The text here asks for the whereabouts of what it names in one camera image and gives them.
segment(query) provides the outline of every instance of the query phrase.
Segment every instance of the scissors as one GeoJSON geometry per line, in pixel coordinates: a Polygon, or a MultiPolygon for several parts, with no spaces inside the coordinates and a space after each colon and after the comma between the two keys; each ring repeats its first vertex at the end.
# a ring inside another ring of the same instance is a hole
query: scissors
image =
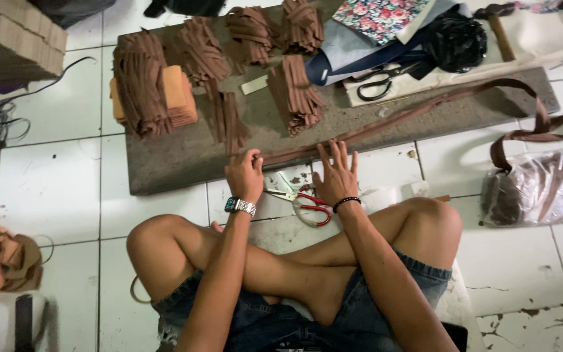
{"type": "Polygon", "coordinates": [[[388,94],[388,92],[390,91],[390,86],[392,85],[392,78],[395,78],[396,76],[404,75],[406,73],[410,73],[410,72],[414,71],[415,69],[418,69],[419,64],[420,64],[420,62],[416,62],[416,63],[409,65],[409,66],[400,66],[400,67],[393,68],[393,69],[386,69],[384,67],[384,65],[380,65],[380,66],[377,67],[377,69],[375,71],[372,71],[370,73],[367,73],[364,76],[360,76],[360,77],[357,77],[357,78],[349,77],[349,80],[353,83],[358,83],[358,82],[364,82],[365,80],[367,80],[367,79],[369,79],[369,78],[371,78],[372,76],[375,76],[375,75],[388,75],[388,77],[385,80],[366,83],[366,84],[363,84],[363,85],[358,87],[358,96],[360,97],[360,99],[362,99],[364,101],[375,101],[375,100],[379,100],[379,99],[385,97],[386,94],[388,94]],[[376,96],[365,96],[364,94],[362,94],[362,90],[364,88],[380,86],[382,84],[386,84],[386,90],[384,90],[381,94],[376,95],[376,96]]]}
{"type": "Polygon", "coordinates": [[[329,220],[332,219],[332,213],[328,209],[318,206],[318,205],[327,205],[327,203],[325,203],[325,201],[322,200],[322,199],[318,199],[316,197],[308,196],[307,194],[302,193],[306,189],[309,189],[308,185],[301,187],[301,189],[297,193],[288,193],[288,192],[282,192],[282,191],[276,190],[276,189],[266,189],[266,188],[264,189],[264,192],[270,194],[271,196],[276,196],[278,198],[289,200],[290,202],[292,202],[292,207],[295,209],[296,216],[304,224],[311,226],[311,227],[320,227],[320,226],[327,225],[327,223],[329,223],[329,220]],[[309,199],[312,202],[316,203],[317,205],[303,204],[299,201],[299,198],[309,199]],[[313,210],[313,211],[317,211],[317,212],[324,212],[325,214],[327,214],[327,220],[321,221],[321,222],[316,222],[316,221],[306,219],[305,217],[303,217],[303,214],[301,214],[301,209],[309,209],[309,210],[313,210]]]}

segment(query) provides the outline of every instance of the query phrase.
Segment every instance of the man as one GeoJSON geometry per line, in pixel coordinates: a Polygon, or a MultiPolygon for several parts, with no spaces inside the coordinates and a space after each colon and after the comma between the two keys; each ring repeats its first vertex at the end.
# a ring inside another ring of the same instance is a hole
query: man
{"type": "Polygon", "coordinates": [[[325,174],[313,179],[344,230],[323,242],[284,256],[247,244],[249,205],[263,189],[255,149],[225,167],[247,205],[225,229],[160,215],[132,230],[129,257],[176,351],[457,351],[434,307],[451,276],[458,213],[413,198],[366,216],[354,198],[357,153],[349,168],[344,142],[329,145],[331,156],[318,146],[325,174]],[[303,303],[316,321],[279,298],[303,303]]]}

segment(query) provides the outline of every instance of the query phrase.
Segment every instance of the watch band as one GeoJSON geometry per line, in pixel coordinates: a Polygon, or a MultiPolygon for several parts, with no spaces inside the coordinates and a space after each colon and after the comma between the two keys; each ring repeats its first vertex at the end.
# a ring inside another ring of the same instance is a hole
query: watch band
{"type": "Polygon", "coordinates": [[[237,211],[248,212],[251,217],[255,216],[255,204],[247,202],[246,200],[239,199],[238,204],[236,204],[237,211]]]}

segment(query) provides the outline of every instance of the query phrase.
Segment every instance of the hand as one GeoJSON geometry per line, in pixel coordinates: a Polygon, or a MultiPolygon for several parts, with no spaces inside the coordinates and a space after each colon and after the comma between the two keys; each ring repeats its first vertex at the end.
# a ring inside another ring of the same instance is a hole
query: hand
{"type": "Polygon", "coordinates": [[[317,186],[317,194],[329,205],[334,206],[341,199],[358,196],[358,153],[354,152],[351,169],[347,163],[347,146],[344,141],[337,144],[329,141],[332,150],[333,165],[329,164],[329,155],[323,145],[318,144],[317,149],[323,162],[325,170],[324,180],[321,181],[318,172],[312,175],[314,184],[317,186]]]}
{"type": "Polygon", "coordinates": [[[254,159],[260,150],[249,149],[244,154],[234,155],[230,164],[225,166],[225,176],[230,184],[231,195],[247,202],[256,204],[262,189],[264,189],[264,175],[262,174],[263,158],[254,159]]]}

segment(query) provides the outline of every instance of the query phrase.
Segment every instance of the leg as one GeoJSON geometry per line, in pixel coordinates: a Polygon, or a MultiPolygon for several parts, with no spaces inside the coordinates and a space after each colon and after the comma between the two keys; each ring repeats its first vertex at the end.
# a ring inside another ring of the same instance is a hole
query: leg
{"type": "MultiPolygon", "coordinates": [[[[436,268],[450,269],[462,234],[462,221],[449,204],[412,198],[369,216],[390,245],[436,268]]],[[[323,242],[284,255],[316,266],[357,266],[344,231],[323,242]]]]}
{"type": "MultiPolygon", "coordinates": [[[[205,270],[218,234],[177,215],[144,221],[128,236],[129,258],[152,300],[172,293],[195,269],[205,270]]],[[[355,268],[292,262],[249,245],[243,288],[305,304],[321,324],[331,324],[355,268]]]]}

